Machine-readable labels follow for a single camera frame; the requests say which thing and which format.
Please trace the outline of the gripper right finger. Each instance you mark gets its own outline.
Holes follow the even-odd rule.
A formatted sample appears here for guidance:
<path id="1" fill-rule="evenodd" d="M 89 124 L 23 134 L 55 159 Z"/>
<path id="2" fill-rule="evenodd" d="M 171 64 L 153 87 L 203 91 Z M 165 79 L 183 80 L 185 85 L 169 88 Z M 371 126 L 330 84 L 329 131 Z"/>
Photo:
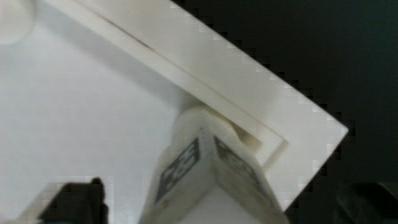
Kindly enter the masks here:
<path id="1" fill-rule="evenodd" d="M 343 182 L 332 224 L 398 224 L 398 183 Z"/>

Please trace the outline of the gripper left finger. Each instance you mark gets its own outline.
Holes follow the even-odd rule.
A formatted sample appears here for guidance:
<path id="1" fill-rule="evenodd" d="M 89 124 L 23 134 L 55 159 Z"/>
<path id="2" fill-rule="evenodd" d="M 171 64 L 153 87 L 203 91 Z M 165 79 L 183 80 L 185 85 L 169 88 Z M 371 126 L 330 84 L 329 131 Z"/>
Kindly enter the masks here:
<path id="1" fill-rule="evenodd" d="M 108 224 L 105 184 L 99 178 L 89 183 L 67 183 L 39 215 L 41 224 Z"/>

